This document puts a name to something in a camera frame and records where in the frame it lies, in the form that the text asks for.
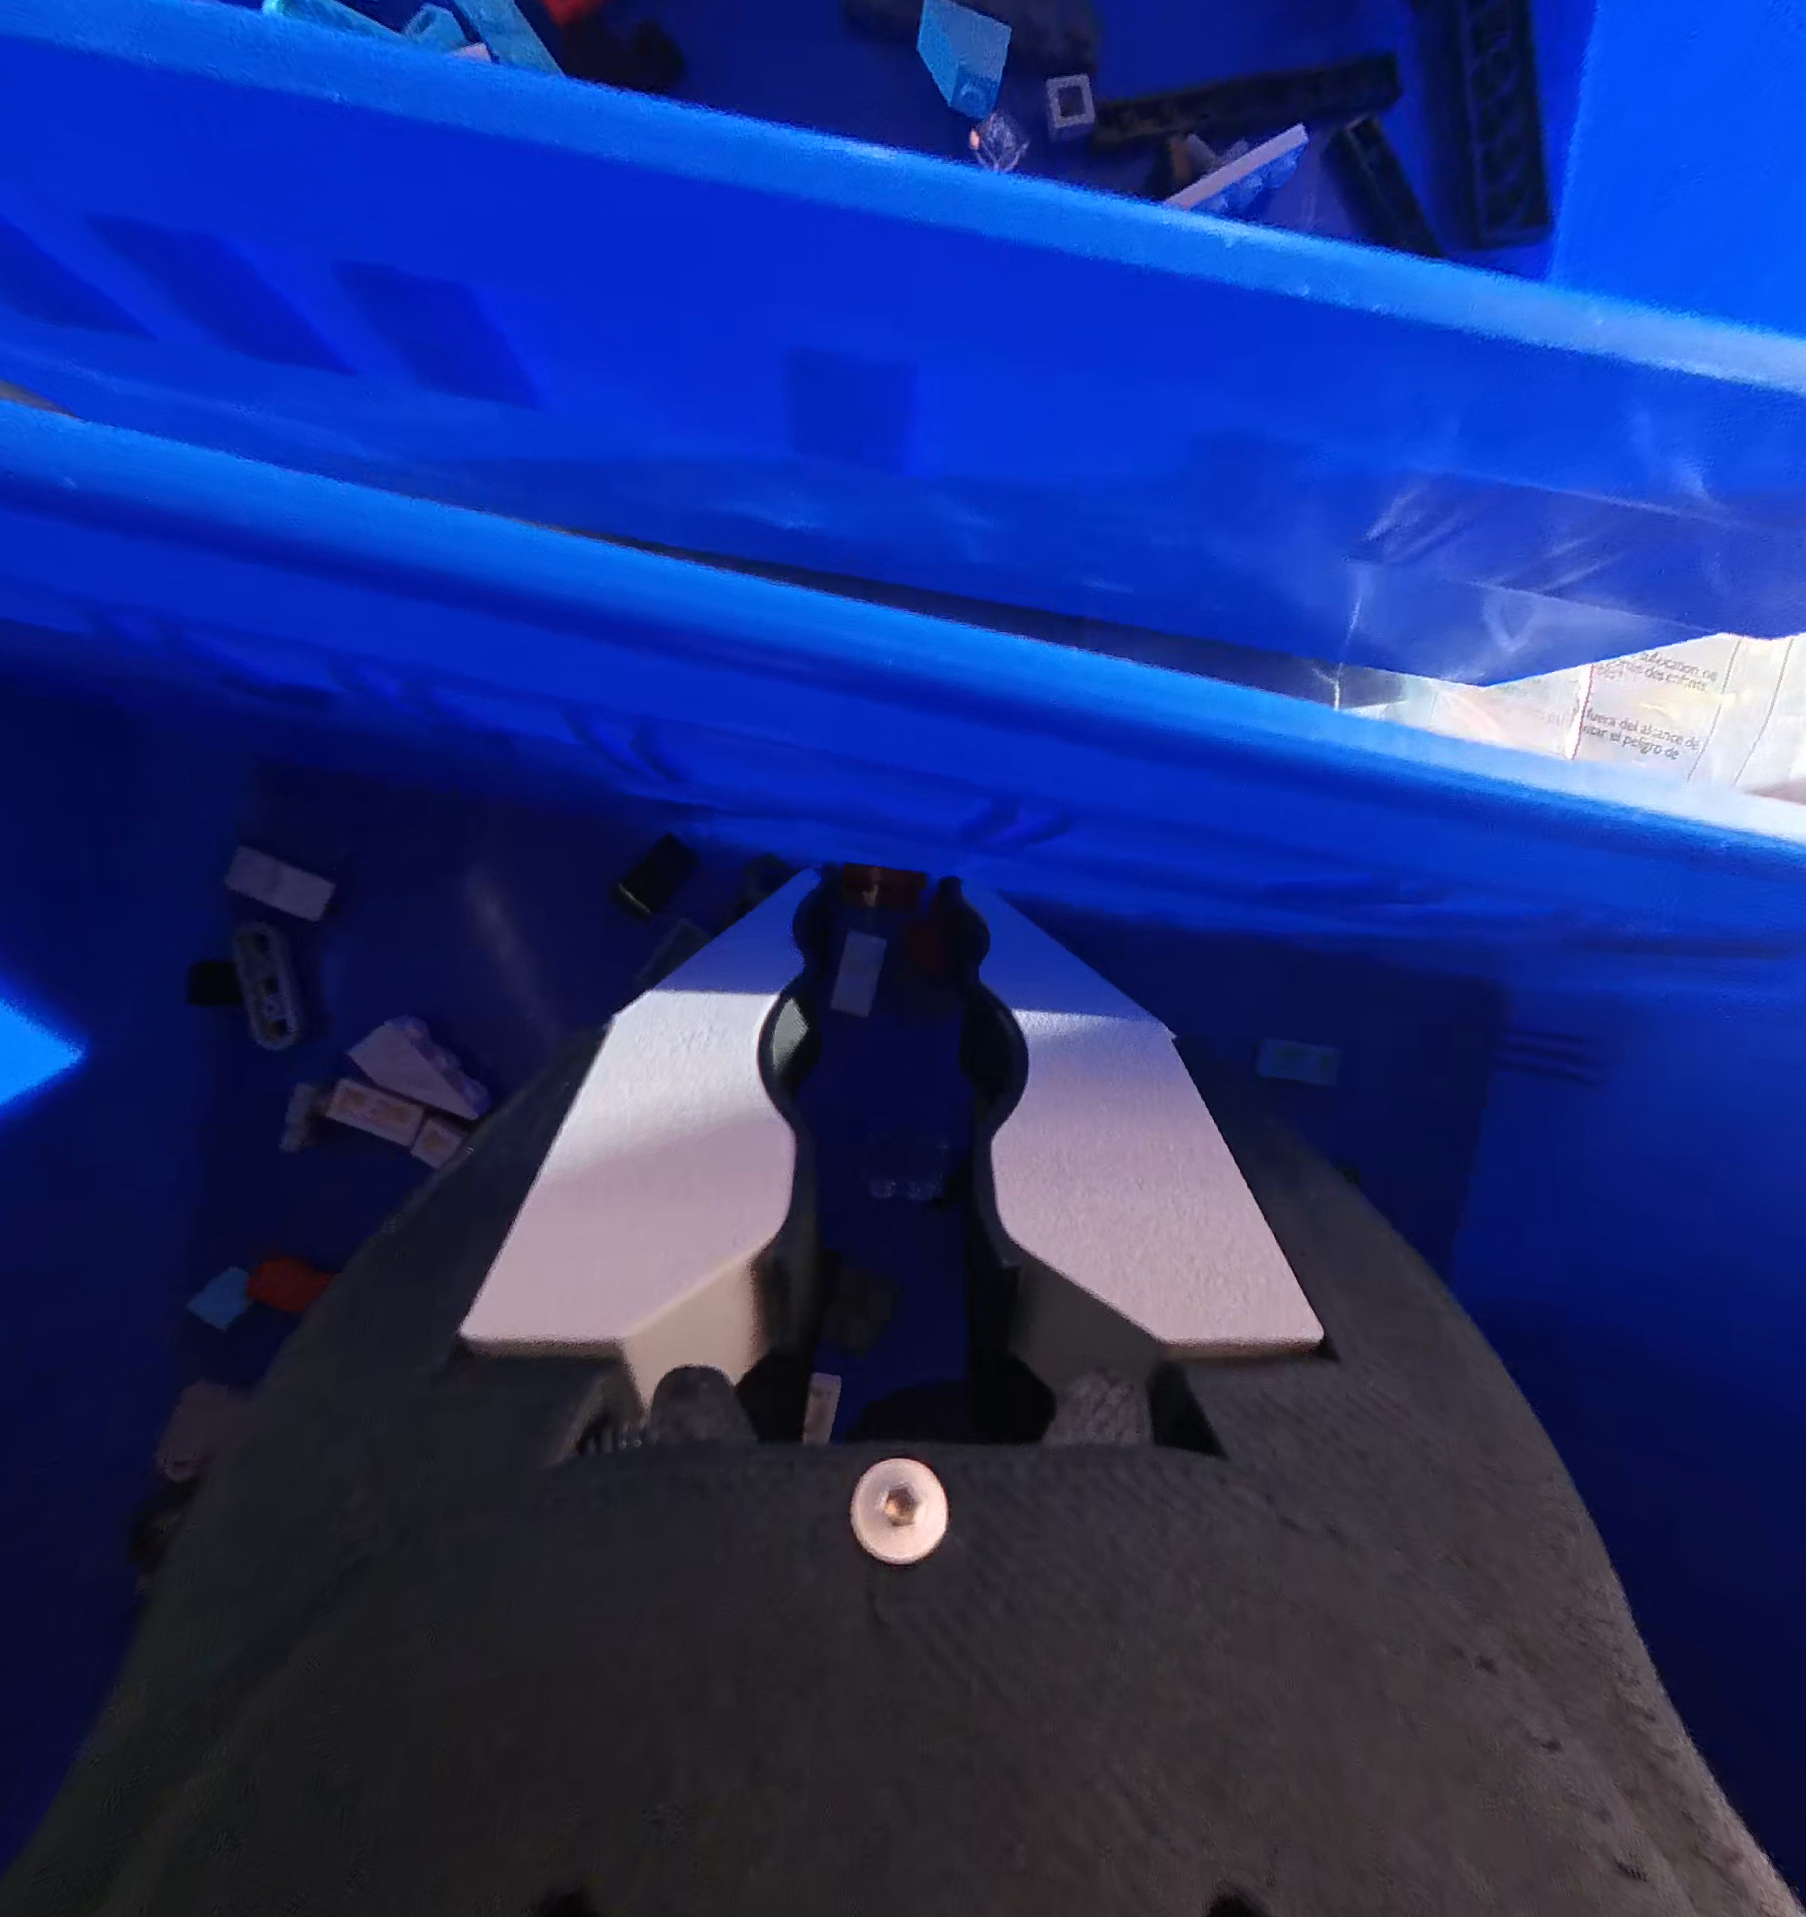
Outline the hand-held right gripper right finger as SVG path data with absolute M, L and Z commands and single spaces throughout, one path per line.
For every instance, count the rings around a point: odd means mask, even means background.
M 1008 1044 L 985 1119 L 985 1225 L 1011 1269 L 1008 1347 L 1062 1399 L 1176 1365 L 1319 1357 L 1327 1332 L 1174 1031 L 1005 896 L 974 987 Z

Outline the pile of mixed small bricks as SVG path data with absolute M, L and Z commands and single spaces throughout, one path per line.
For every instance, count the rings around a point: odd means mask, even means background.
M 707 940 L 666 940 L 630 1000 L 795 873 L 772 860 L 751 870 L 754 886 L 723 927 Z M 448 1282 L 433 1300 L 430 1373 L 474 1399 L 539 1386 L 547 1401 L 534 1420 L 583 1456 L 689 1443 L 881 1451 L 891 1464 L 868 1474 L 852 1505 L 852 1526 L 878 1560 L 909 1562 L 943 1536 L 948 1495 L 930 1490 L 925 1464 L 907 1464 L 925 1446 L 1215 1451 L 1197 1378 L 1334 1360 L 1329 1321 L 1285 1251 L 1327 1332 L 1319 1357 L 1171 1365 L 1145 1389 L 1086 1376 L 1062 1399 L 1013 1360 L 1013 1280 L 982 1202 L 985 1119 L 1008 1088 L 1008 1044 L 974 987 L 982 927 L 964 904 L 972 891 L 956 878 L 840 865 L 819 870 L 798 912 L 803 969 L 764 1044 L 770 1091 L 795 1127 L 795 1205 L 770 1262 L 770 1352 L 738 1383 L 681 1368 L 640 1407 L 606 1363 L 497 1360 L 459 1342 L 557 1124 L 630 1000 L 573 1062 L 503 1111 L 425 1021 L 386 1018 L 326 1080 L 293 1088 L 282 1145 L 376 1140 L 428 1168 L 422 1202 L 472 1205 L 422 1233 Z

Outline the clear printed plastic bag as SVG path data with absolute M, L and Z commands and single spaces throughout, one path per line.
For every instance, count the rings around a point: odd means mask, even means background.
M 1508 684 L 1342 671 L 1332 707 L 1552 762 L 1806 806 L 1806 632 L 1710 635 Z

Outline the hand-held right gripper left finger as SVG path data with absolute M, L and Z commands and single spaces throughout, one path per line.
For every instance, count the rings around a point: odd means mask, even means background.
M 772 896 L 619 1010 L 459 1326 L 497 1360 L 596 1360 L 640 1407 L 767 1352 L 770 1262 L 795 1205 L 795 1127 L 770 1091 L 770 1023 L 803 969 Z

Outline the blue plastic storage bin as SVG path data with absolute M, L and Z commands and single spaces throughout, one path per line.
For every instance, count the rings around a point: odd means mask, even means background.
M 1176 1036 L 1334 1360 L 1215 1451 L 583 1456 L 497 1111 L 767 860 Z M 0 1912 L 1801 1912 L 1806 808 L 0 396 Z
M 1404 674 L 1806 632 L 1806 342 L 231 5 L 0 5 L 0 381 Z

